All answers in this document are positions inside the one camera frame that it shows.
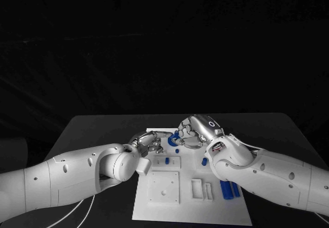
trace small blue part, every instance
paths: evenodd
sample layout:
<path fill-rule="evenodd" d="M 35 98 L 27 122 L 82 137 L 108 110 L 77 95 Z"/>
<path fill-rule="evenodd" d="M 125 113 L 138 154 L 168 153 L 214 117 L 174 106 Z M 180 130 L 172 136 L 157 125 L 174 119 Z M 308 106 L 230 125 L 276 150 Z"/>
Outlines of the small blue part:
<path fill-rule="evenodd" d="M 177 146 L 177 144 L 174 144 L 174 143 L 171 142 L 171 139 L 180 139 L 178 131 L 174 131 L 172 135 L 167 138 L 167 144 L 168 144 L 170 146 Z"/>
<path fill-rule="evenodd" d="M 232 182 L 232 190 L 233 190 L 235 197 L 239 197 L 237 185 L 233 182 Z"/>
<path fill-rule="evenodd" d="M 230 200 L 233 198 L 232 189 L 229 181 L 220 181 L 220 191 L 224 200 Z"/>
<path fill-rule="evenodd" d="M 206 166 L 206 158 L 201 159 L 201 165 Z"/>

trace table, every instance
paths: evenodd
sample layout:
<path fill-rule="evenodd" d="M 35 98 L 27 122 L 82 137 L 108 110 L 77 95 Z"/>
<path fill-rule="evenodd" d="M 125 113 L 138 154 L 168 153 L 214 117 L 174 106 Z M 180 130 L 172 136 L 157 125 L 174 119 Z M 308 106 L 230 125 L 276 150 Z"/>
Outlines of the table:
<path fill-rule="evenodd" d="M 44 158 L 60 153 L 109 143 L 126 143 L 132 135 L 145 128 L 175 128 L 191 114 L 157 115 L 89 115 L 74 116 L 60 134 Z M 224 130 L 249 145 L 285 154 L 321 169 L 327 166 L 307 142 L 295 124 L 282 113 L 207 114 Z M 193 223 L 172 223 L 131 220 L 138 175 L 95 195 L 89 215 L 80 225 L 87 227 L 242 227 Z M 275 205 L 243 190 L 246 208 L 253 227 L 325 227 L 314 213 Z M 56 227 L 76 227 L 89 209 L 92 197 L 84 199 L 73 213 Z M 71 210 L 77 203 L 61 207 L 38 209 L 14 217 L 1 228 L 45 228 Z"/>

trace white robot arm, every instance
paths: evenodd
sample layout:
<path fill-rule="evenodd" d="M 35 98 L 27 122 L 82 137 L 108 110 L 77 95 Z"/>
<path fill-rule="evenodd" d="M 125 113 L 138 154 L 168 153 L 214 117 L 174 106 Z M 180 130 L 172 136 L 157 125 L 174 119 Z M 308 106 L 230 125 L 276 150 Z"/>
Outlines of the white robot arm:
<path fill-rule="evenodd" d="M 148 152 L 159 153 L 170 132 L 141 132 L 128 144 L 108 144 L 69 151 L 21 170 L 0 174 L 0 223 L 40 208 L 71 204 L 145 175 Z"/>
<path fill-rule="evenodd" d="M 235 182 L 269 202 L 329 216 L 329 171 L 302 161 L 242 143 L 224 135 L 214 120 L 193 115 L 178 125 L 188 138 L 172 143 L 197 149 L 206 145 L 204 157 L 214 176 Z"/>

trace blue object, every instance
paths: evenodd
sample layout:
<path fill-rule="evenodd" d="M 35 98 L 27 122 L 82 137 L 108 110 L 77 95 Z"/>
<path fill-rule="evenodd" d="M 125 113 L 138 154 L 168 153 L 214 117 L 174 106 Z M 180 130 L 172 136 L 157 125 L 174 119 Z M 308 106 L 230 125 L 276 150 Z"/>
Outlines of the blue object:
<path fill-rule="evenodd" d="M 229 181 L 220 181 L 220 191 L 224 200 L 230 200 L 233 198 L 232 189 Z"/>
<path fill-rule="evenodd" d="M 177 144 L 174 144 L 174 143 L 171 142 L 171 139 L 180 139 L 178 131 L 174 131 L 172 135 L 167 138 L 167 144 L 168 144 L 170 146 L 177 146 Z"/>
<path fill-rule="evenodd" d="M 236 183 L 233 183 L 233 182 L 232 182 L 232 190 L 233 190 L 235 197 L 239 197 L 237 185 L 236 185 Z"/>
<path fill-rule="evenodd" d="M 206 158 L 201 159 L 201 165 L 206 166 Z"/>

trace black background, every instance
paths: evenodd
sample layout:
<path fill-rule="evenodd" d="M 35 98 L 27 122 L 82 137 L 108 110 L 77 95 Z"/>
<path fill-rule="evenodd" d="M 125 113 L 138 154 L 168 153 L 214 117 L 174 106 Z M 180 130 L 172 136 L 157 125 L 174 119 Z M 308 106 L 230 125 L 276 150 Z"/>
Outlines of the black background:
<path fill-rule="evenodd" d="M 327 157 L 329 3 L 4 1 L 0 137 L 38 163 L 76 115 L 281 112 Z"/>

